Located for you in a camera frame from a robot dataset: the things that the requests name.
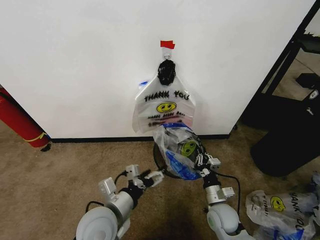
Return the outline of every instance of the white wall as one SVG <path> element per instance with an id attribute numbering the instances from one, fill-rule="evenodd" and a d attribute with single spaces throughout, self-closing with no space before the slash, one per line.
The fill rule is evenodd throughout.
<path id="1" fill-rule="evenodd" d="M 193 129 L 228 134 L 315 0 L 11 0 L 0 84 L 52 138 L 136 136 L 134 97 L 176 43 Z"/>
<path id="2" fill-rule="evenodd" d="M 305 33 L 311 33 L 320 37 L 320 11 L 317 11 L 311 22 L 305 29 Z"/>

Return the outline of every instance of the smiley face logo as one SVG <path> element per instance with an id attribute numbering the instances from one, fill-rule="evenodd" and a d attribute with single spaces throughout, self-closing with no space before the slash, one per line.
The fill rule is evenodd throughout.
<path id="1" fill-rule="evenodd" d="M 284 202 L 278 196 L 271 197 L 270 203 L 271 203 L 271 207 L 273 207 L 278 212 L 282 212 L 286 208 L 286 206 L 284 205 Z"/>
<path id="2" fill-rule="evenodd" d="M 177 107 L 177 104 L 174 102 L 163 102 L 156 107 L 156 110 L 159 113 L 169 113 Z"/>
<path id="3" fill-rule="evenodd" d="M 189 141 L 183 144 L 181 148 L 181 155 L 189 157 L 196 149 L 197 144 L 194 141 Z"/>

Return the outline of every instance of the pile of plastic bags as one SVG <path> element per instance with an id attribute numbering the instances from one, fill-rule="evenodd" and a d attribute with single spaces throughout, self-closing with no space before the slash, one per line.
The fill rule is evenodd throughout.
<path id="1" fill-rule="evenodd" d="M 248 217 L 261 227 L 257 240 L 311 240 L 320 226 L 320 174 L 312 177 L 313 192 L 266 195 L 257 190 L 246 197 Z"/>

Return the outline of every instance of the red tape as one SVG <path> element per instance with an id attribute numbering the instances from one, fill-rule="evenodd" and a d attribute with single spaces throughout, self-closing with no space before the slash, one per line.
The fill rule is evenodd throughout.
<path id="1" fill-rule="evenodd" d="M 175 49 L 174 41 L 160 41 L 161 48 Z"/>

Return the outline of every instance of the white plastic bag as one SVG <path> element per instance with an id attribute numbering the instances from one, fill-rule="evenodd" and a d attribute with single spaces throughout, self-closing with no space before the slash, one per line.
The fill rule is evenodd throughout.
<path id="1" fill-rule="evenodd" d="M 282 193 L 266 195 L 257 190 L 245 201 L 246 213 L 263 226 L 253 237 L 259 240 L 310 240 L 316 233 L 310 216 L 318 205 L 313 193 Z"/>
<path id="2" fill-rule="evenodd" d="M 135 98 L 135 108 L 132 127 L 135 132 L 148 132 L 157 126 L 167 123 L 184 123 L 192 127 L 195 101 L 185 88 L 180 78 L 176 76 L 173 64 L 173 82 L 165 85 L 160 81 L 162 73 L 159 66 L 158 76 L 149 81 Z"/>
<path id="3" fill-rule="evenodd" d="M 166 170 L 184 180 L 200 178 L 195 165 L 202 166 L 212 158 L 205 152 L 199 137 L 183 123 L 158 126 L 153 131 L 153 139 L 165 160 Z"/>

